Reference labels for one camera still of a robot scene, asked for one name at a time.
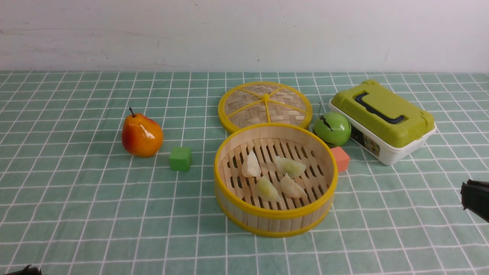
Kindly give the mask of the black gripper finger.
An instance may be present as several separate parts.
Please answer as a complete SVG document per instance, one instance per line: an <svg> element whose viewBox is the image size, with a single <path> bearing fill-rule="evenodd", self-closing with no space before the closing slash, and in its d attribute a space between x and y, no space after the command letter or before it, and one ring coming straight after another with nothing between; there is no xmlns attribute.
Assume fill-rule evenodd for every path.
<svg viewBox="0 0 489 275"><path fill-rule="evenodd" d="M463 210L469 209L484 221L489 221L489 182L467 180L460 189Z"/></svg>

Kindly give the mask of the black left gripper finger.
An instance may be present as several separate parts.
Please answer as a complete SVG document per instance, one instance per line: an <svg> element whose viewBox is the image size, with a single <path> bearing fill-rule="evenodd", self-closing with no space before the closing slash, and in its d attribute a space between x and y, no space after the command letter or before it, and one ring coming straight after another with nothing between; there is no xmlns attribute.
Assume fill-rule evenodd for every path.
<svg viewBox="0 0 489 275"><path fill-rule="evenodd" d="M42 271L35 266L26 265L21 270L16 270L11 273L6 273L5 275L42 275Z"/></svg>

